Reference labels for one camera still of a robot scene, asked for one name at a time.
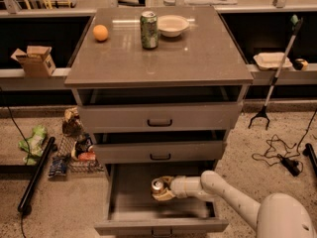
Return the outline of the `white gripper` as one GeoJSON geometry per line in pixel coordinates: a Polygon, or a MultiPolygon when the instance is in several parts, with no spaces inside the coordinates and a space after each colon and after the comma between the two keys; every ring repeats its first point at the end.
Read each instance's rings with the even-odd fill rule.
{"type": "Polygon", "coordinates": [[[170,177],[164,176],[161,178],[166,186],[170,187],[161,192],[154,192],[153,198],[157,201],[168,201],[173,198],[186,198],[193,195],[195,192],[195,180],[188,177],[170,177]]]}

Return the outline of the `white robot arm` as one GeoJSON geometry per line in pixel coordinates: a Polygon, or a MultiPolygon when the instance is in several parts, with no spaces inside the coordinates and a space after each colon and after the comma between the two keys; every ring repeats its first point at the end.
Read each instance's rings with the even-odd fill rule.
{"type": "Polygon", "coordinates": [[[317,238],[308,211],[294,197],[273,193],[257,202],[214,171],[205,171],[200,177],[155,178],[151,188],[157,201],[196,197],[211,202],[218,195],[256,231],[257,238],[317,238]]]}

